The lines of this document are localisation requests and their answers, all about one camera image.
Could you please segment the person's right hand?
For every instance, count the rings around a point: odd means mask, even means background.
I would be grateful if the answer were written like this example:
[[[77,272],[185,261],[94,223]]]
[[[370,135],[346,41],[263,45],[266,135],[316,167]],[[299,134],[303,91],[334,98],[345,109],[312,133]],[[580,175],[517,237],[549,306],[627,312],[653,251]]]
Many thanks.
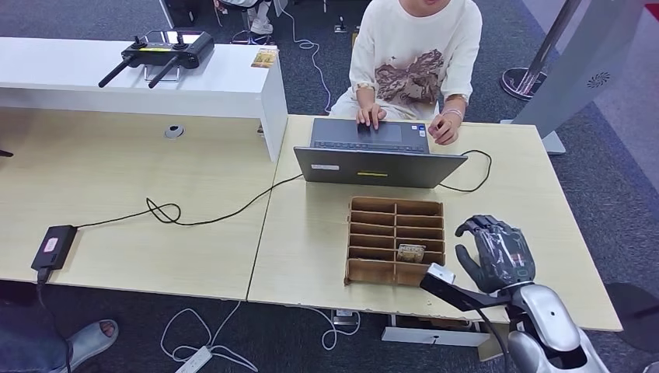
[[[386,117],[386,111],[377,103],[361,104],[357,110],[356,123],[366,127],[373,127],[378,130],[379,124]]]

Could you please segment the person's left hand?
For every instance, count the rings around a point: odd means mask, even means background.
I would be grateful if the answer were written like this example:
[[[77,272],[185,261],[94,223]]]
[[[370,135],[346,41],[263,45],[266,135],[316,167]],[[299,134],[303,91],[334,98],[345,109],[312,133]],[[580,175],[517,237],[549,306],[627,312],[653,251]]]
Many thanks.
[[[455,111],[439,113],[428,126],[428,133],[438,145],[450,145],[458,137],[462,118]]]

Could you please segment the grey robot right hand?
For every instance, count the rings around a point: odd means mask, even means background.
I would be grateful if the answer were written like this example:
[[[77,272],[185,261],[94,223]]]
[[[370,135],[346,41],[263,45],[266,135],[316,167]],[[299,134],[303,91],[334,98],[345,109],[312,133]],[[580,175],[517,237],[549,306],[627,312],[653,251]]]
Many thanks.
[[[478,289],[491,294],[516,284],[532,282],[535,261],[519,228],[492,215],[474,215],[459,225],[457,237],[473,235],[479,260],[475,261],[462,244],[455,246],[458,261]]]

